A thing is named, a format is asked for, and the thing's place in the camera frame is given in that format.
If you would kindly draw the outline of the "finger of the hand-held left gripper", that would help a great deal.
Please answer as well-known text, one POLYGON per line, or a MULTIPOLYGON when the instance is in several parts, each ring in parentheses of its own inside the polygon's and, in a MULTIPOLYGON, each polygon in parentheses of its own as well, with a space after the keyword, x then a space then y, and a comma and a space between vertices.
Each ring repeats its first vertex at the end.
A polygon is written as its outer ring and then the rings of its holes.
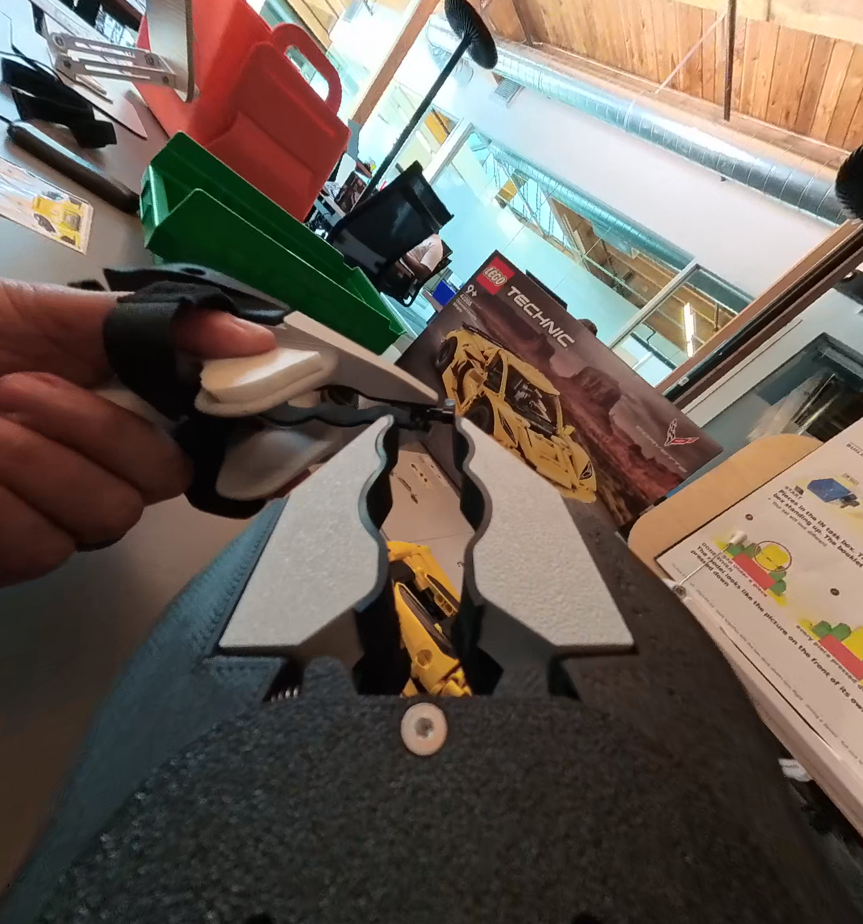
POLYGON ((300 311, 285 317, 285 426, 354 428, 391 414, 407 429, 440 419, 435 390, 300 311))

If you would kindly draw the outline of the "open instruction booklet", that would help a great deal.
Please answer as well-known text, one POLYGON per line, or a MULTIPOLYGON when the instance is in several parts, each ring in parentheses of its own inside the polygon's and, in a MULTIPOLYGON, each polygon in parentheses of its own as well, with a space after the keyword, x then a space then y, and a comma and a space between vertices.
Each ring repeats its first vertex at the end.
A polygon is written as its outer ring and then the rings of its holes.
POLYGON ((471 536, 457 489, 422 445, 400 448, 390 486, 391 511, 381 528, 386 539, 430 546, 440 539, 471 536))

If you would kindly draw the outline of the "printed leaflet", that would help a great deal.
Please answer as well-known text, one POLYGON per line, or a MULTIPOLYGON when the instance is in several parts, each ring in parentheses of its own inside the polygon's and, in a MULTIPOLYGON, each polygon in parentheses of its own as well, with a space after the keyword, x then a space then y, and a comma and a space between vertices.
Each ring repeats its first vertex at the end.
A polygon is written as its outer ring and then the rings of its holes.
POLYGON ((0 216, 76 253, 89 250, 92 204, 2 157, 0 216))

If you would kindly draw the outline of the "yellow toy brick car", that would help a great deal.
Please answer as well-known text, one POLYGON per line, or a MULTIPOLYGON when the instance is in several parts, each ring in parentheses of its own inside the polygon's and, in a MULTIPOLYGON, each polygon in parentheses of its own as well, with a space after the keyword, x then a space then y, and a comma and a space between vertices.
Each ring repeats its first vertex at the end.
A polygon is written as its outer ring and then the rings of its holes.
POLYGON ((457 590, 427 546, 389 540, 387 550, 401 647, 410 660, 402 697, 471 697, 451 640, 460 607, 457 590))

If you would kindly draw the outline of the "black hooded device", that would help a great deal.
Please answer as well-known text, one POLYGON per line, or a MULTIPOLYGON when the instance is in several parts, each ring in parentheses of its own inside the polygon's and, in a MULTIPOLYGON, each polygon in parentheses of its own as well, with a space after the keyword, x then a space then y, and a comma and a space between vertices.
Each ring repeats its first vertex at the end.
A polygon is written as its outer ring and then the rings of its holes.
POLYGON ((365 273, 380 294, 403 305, 414 300, 421 285, 436 269, 416 273, 404 257, 437 233, 452 213, 414 162, 384 189, 364 192, 327 237, 347 265, 365 273))

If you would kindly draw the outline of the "silver ventilation duct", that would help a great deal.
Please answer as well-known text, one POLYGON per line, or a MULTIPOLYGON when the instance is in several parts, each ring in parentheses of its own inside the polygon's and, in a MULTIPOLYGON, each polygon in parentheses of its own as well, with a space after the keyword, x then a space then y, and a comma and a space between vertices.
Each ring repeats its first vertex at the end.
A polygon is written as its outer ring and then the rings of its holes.
POLYGON ((834 191, 845 152, 757 121, 714 120, 662 93, 640 90, 605 68, 580 68, 514 41, 495 39, 494 74, 640 138, 696 166, 826 223, 844 209, 834 191))

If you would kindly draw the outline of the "green plastic bin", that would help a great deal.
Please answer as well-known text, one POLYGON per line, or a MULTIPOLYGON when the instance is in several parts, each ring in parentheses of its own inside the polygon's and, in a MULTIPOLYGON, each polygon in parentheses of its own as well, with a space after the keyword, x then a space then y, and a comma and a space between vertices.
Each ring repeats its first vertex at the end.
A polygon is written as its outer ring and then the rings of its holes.
POLYGON ((227 275, 378 355, 406 334, 364 271, 183 132, 148 164, 140 218, 158 263, 227 275))

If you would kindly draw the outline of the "grey desk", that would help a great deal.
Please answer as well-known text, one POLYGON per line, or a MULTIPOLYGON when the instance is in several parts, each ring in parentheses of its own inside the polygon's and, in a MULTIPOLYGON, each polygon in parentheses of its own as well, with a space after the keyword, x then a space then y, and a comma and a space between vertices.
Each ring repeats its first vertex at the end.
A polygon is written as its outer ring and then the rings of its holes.
MULTIPOLYGON (((118 127, 117 145, 96 159, 137 191, 166 138, 126 92, 146 137, 118 127)), ((0 157, 79 194, 79 186, 11 145, 1 118, 0 157)), ((151 265, 138 219, 82 195, 94 210, 85 254, 0 215, 0 276, 66 283, 101 278, 105 267, 151 265)), ((0 894, 40 837, 115 678, 171 599, 246 527, 176 499, 151 507, 113 547, 0 591, 0 894)))

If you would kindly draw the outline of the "person's left hand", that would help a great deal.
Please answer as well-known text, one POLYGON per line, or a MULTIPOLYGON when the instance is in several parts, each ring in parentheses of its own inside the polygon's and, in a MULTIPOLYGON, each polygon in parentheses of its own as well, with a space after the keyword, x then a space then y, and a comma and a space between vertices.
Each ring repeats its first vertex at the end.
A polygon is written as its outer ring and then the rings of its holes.
POLYGON ((113 544, 191 482, 167 433, 94 392, 121 297, 0 278, 0 589, 113 544))

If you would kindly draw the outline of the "printed instruction sheet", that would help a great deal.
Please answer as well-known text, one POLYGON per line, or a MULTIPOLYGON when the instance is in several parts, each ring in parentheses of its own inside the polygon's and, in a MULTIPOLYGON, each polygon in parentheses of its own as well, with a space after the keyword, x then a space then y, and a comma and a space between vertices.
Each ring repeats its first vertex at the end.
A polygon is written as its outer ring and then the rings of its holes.
POLYGON ((863 837, 863 418, 653 560, 863 837))

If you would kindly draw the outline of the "metal frame bar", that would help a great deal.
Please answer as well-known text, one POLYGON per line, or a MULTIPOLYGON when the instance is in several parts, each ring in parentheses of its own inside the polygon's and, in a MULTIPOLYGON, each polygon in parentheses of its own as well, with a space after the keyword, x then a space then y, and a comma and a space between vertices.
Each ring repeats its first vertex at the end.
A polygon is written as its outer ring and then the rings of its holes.
POLYGON ((750 359, 863 263, 863 222, 847 221, 656 387, 679 409, 750 359))

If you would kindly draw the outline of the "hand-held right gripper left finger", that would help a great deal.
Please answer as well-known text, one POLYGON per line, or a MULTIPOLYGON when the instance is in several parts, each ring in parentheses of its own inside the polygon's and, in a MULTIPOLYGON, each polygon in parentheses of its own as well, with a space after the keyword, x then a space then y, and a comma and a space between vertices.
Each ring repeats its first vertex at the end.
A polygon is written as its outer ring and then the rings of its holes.
POLYGON ((380 417, 290 495, 219 639, 225 653, 395 653, 397 424, 380 417))

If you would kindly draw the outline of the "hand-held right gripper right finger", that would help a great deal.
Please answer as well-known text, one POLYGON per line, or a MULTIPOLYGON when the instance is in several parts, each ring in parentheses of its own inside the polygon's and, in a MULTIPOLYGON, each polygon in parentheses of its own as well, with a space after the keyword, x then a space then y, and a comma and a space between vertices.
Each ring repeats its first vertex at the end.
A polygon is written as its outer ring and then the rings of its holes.
POLYGON ((459 418, 464 516, 474 523, 464 599, 495 661, 630 653, 633 635, 565 497, 474 423, 459 418))

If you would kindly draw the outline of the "black pole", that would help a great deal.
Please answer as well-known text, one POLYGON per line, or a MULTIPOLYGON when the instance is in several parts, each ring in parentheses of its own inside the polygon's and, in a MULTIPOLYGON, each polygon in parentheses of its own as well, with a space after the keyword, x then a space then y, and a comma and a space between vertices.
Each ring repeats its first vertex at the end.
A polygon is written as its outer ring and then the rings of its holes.
POLYGON ((402 151, 403 147, 406 144, 408 144, 410 138, 414 135, 415 131, 417 130, 418 125, 425 118, 427 111, 431 108, 436 96, 442 89, 444 83, 450 77, 452 72, 460 64, 466 50, 469 47, 469 44, 470 42, 467 37, 464 37, 464 39, 462 39, 458 43, 454 52, 451 54, 450 58, 448 59, 444 67, 441 69, 439 75, 437 76, 432 86, 430 87, 428 93, 426 93, 423 99, 420 101, 419 105, 414 111, 414 114, 411 116, 411 118, 409 119, 409 122, 404 127, 401 135, 399 136, 397 141, 392 146, 391 151, 384 158, 384 161, 378 167, 377 171, 375 171, 364 193, 364 199, 366 201, 372 195, 374 195, 374 193, 380 188, 387 173, 389 172, 391 167, 395 164, 396 159, 398 155, 400 154, 400 152, 402 151))

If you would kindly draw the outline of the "metal hinged board stand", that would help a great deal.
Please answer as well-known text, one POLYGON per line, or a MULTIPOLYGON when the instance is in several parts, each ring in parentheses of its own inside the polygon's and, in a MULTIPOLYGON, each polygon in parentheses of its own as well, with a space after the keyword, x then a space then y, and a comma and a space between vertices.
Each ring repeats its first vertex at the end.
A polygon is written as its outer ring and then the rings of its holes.
POLYGON ((142 18, 148 47, 113 43, 60 2, 36 2, 46 19, 46 41, 57 74, 116 80, 173 90, 193 102, 195 83, 193 3, 149 1, 142 18))

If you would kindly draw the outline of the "toy car set box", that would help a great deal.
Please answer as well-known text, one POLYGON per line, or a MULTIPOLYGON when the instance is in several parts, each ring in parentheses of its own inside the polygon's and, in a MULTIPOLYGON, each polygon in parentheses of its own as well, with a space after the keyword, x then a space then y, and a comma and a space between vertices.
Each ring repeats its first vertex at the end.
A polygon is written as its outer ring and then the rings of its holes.
POLYGON ((498 250, 398 366, 564 497, 624 531, 722 453, 498 250))

